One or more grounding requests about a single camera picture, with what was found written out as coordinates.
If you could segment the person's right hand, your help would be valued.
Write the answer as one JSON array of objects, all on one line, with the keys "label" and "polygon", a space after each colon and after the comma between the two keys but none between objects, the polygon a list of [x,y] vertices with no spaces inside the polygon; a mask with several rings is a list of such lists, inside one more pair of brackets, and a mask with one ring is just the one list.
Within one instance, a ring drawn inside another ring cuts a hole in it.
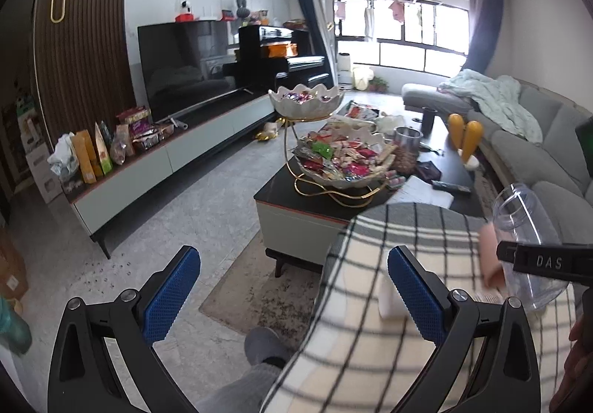
[{"label": "person's right hand", "polygon": [[560,387],[550,402],[550,412],[557,411],[559,405],[574,387],[579,375],[592,360],[592,354],[587,353],[583,346],[583,323],[584,317],[581,315],[570,332],[569,340],[573,345],[564,364],[564,376]]}]

